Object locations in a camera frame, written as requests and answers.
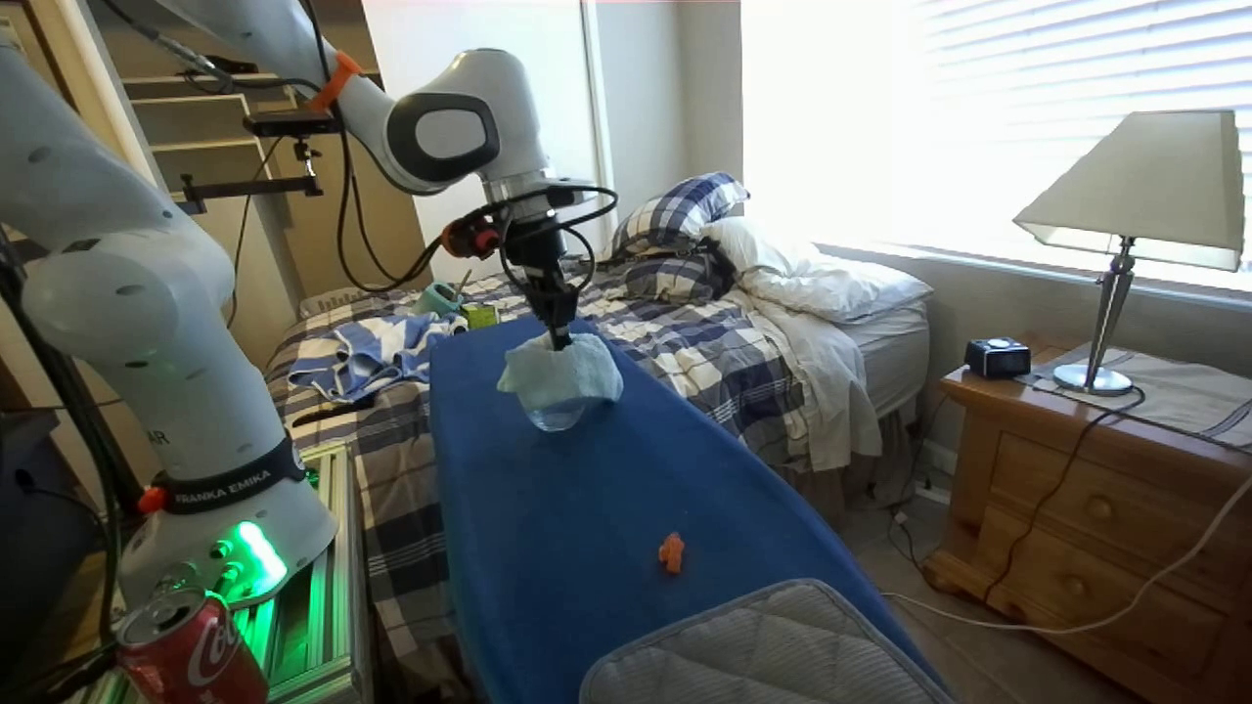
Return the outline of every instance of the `blue sheet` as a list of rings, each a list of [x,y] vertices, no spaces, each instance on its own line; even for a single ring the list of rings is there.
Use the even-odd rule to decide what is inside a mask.
[[[528,426],[497,375],[536,332],[520,317],[430,348],[454,618],[485,700],[575,700],[595,657],[779,579],[829,583],[923,665],[829,524],[626,352],[622,403],[571,434]]]

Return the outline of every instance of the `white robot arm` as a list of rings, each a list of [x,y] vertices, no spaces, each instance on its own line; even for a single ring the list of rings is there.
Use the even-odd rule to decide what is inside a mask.
[[[513,231],[493,239],[520,266],[520,289],[563,344],[579,289],[563,278],[567,199],[544,176],[524,70],[505,51],[470,51],[426,90],[391,102],[325,43],[297,0],[164,0],[176,16],[235,43],[258,66],[329,86],[352,137],[395,188],[430,196],[477,172],[473,211]],[[121,555],[125,602],[164,579],[192,579],[227,602],[274,594],[317,559],[333,524],[290,454],[262,375],[223,325],[231,258],[160,188],[133,176],[78,125],[0,35],[0,223],[35,239],[23,313],[67,356],[86,360],[133,407],[160,465],[157,505]]]
[[[356,70],[352,55],[317,35],[301,0],[160,0],[160,8],[282,78],[321,86],[313,102],[336,102],[348,133],[395,188],[434,196],[477,172],[489,211],[450,223],[446,250],[489,254],[501,246],[552,344],[567,344],[579,286],[559,270],[563,227],[552,207],[571,203],[575,192],[544,172],[540,117],[524,66],[509,51],[466,51],[434,82],[395,102]],[[481,215],[509,223],[509,235],[497,231],[489,250],[481,246]]]

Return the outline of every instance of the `green light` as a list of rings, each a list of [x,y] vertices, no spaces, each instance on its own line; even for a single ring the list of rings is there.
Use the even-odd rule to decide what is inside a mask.
[[[215,551],[227,559],[215,587],[223,602],[270,594],[286,579],[286,563],[254,520],[235,524]]]

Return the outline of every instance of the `window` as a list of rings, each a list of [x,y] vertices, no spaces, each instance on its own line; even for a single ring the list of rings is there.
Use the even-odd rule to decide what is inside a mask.
[[[810,239],[1103,270],[1013,215],[1123,113],[1213,106],[1252,196],[1248,0],[743,0],[743,172]],[[1248,254],[1139,274],[1252,289]]]

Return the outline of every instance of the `black object on nightstand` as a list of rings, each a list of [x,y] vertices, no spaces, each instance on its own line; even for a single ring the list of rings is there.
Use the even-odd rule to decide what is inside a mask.
[[[978,336],[966,344],[966,368],[986,379],[1029,375],[1029,344],[1013,336]]]

